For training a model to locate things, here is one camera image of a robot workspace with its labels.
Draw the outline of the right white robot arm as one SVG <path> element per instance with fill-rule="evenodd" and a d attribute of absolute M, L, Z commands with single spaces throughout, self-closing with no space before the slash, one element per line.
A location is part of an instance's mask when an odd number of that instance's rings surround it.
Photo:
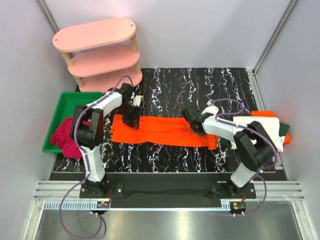
<path fill-rule="evenodd" d="M 215 135 L 236 145 L 241 163 L 221 190 L 223 195 L 234 197 L 266 164 L 277 158 L 278 150 L 260 122 L 243 124 L 225 120 L 215 115 L 214 108 L 211 105 L 199 111 L 189 107 L 181 114 L 199 136 Z"/>

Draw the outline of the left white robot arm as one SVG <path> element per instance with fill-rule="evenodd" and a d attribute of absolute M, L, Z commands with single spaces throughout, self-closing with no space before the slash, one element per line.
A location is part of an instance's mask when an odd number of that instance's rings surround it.
<path fill-rule="evenodd" d="M 136 94 L 132 85 L 123 83 L 120 88 L 109 89 L 94 102 L 75 107 L 70 137 L 82 155 L 85 177 L 80 183 L 86 192 L 99 197 L 111 192 L 100 153 L 105 136 L 105 116 L 120 108 L 122 122 L 131 129 L 138 129 L 143 101 L 144 97 Z"/>

